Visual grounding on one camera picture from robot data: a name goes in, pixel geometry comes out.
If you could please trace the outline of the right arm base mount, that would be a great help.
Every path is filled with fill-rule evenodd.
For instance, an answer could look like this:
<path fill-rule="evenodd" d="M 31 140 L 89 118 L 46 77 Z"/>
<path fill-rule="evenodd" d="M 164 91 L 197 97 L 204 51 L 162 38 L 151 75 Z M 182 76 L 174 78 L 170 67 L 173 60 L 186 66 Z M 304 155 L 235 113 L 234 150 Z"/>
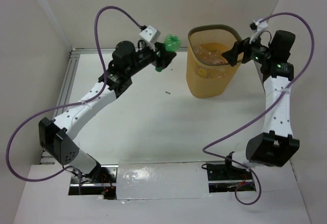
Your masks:
<path fill-rule="evenodd" d="M 207 173 L 209 193 L 256 191 L 250 172 L 226 166 L 224 163 L 204 163 L 201 165 Z"/>

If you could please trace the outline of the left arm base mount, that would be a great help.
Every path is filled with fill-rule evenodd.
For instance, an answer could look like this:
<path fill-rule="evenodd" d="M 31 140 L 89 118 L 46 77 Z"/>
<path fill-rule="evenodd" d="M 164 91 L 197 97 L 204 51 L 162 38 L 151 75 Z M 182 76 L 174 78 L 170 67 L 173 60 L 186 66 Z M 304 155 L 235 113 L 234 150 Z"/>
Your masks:
<path fill-rule="evenodd" d="M 118 165 L 102 165 L 102 172 L 96 180 L 88 180 L 85 176 L 79 178 L 76 169 L 68 170 L 71 174 L 68 195 L 98 195 L 102 199 L 116 200 L 116 181 Z"/>

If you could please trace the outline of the green plastic bottle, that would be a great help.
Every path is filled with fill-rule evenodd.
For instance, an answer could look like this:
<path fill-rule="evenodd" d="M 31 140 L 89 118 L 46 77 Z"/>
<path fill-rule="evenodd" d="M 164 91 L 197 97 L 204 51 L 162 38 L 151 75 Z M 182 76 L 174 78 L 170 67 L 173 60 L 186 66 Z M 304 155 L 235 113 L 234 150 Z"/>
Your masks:
<path fill-rule="evenodd" d="M 169 34 L 165 37 L 163 44 L 166 46 L 166 50 L 171 52 L 177 52 L 177 50 L 180 48 L 181 41 L 177 36 Z"/>

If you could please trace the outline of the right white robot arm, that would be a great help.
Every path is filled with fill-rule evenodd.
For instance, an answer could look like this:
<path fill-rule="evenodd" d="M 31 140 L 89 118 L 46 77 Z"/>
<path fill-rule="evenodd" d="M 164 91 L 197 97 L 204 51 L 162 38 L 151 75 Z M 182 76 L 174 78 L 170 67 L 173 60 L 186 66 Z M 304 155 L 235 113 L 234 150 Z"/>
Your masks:
<path fill-rule="evenodd" d="M 228 179 L 236 178 L 247 167 L 282 167 L 299 149 L 299 140 L 294 138 L 290 122 L 289 84 L 294 79 L 294 67 L 288 58 L 294 41 L 295 34 L 278 30 L 268 46 L 262 45 L 260 38 L 253 42 L 246 38 L 222 53 L 231 66 L 236 65 L 240 54 L 242 63 L 253 60 L 261 64 L 268 111 L 262 132 L 248 141 L 245 150 L 231 152 L 225 159 L 223 173 Z"/>

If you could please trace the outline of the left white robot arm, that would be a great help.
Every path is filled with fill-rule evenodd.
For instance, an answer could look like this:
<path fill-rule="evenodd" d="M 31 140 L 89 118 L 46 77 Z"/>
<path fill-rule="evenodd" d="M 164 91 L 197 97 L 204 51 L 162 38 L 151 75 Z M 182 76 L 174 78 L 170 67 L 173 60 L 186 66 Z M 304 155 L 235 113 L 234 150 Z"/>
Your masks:
<path fill-rule="evenodd" d="M 39 124 L 41 147 L 62 166 L 70 165 L 79 170 L 90 183 L 101 175 L 109 175 L 101 164 L 80 149 L 74 138 L 79 131 L 104 107 L 115 101 L 132 84 L 132 76 L 152 64 L 161 71 L 168 67 L 176 52 L 169 51 L 163 43 L 155 43 L 155 50 L 138 41 L 139 50 L 130 41 L 118 43 L 108 65 L 107 78 L 100 76 L 98 82 L 81 99 L 81 104 L 49 120 L 43 118 Z"/>

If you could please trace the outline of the clear bottle orange label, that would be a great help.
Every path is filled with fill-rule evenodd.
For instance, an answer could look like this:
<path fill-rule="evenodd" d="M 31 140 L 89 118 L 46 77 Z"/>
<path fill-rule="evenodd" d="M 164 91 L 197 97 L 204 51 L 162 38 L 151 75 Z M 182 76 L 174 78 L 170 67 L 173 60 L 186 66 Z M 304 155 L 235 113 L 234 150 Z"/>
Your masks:
<path fill-rule="evenodd" d="M 197 70 L 197 74 L 199 77 L 201 78 L 207 78 L 207 69 L 204 69 L 204 68 L 199 68 Z"/>

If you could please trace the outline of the clear bottle white cap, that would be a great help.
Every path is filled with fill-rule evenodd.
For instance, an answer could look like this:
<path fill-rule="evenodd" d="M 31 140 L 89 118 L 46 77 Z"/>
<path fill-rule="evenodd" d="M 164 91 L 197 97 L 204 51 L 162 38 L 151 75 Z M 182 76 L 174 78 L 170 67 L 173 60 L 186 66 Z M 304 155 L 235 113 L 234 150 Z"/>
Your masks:
<path fill-rule="evenodd" d="M 219 50 L 210 50 L 204 45 L 195 46 L 194 54 L 197 60 L 206 65 L 221 65 L 226 63 Z"/>

